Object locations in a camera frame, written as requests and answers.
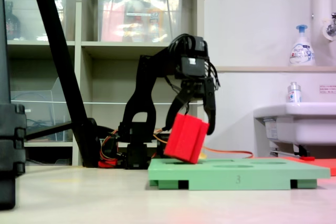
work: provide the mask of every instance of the green shape sorter board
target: green shape sorter board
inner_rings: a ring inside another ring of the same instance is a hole
[[[282,158],[203,159],[196,165],[155,158],[148,175],[159,189],[281,190],[316,188],[330,170]]]

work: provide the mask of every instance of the white table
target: white table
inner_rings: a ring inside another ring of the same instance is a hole
[[[0,224],[336,223],[336,177],[318,189],[188,191],[149,188],[147,171],[27,167],[15,210]]]

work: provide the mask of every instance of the clear plastic container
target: clear plastic container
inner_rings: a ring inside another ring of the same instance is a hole
[[[36,0],[5,0],[6,21],[11,16],[18,23],[15,35],[12,33],[6,22],[7,37],[9,40],[41,40],[48,41],[46,31]],[[12,10],[8,10],[9,3],[12,3]],[[61,20],[62,28],[66,40],[73,41],[75,39],[75,3],[76,0],[55,0],[58,15]]]
[[[22,104],[25,107],[27,133],[71,121],[58,78],[51,90],[12,91],[10,94],[12,103]],[[35,141],[71,142],[72,130],[51,134]]]
[[[182,0],[98,0],[98,41],[170,42],[181,17]]]

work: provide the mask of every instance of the sink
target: sink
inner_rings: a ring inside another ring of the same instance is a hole
[[[294,145],[336,145],[336,103],[284,103],[258,108],[254,117],[263,120],[273,142]]]

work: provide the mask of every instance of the white pipe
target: white pipe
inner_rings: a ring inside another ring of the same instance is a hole
[[[322,33],[323,20],[330,19],[332,0],[312,0],[314,19],[312,22],[311,42],[317,65],[328,66],[330,62],[329,42]]]

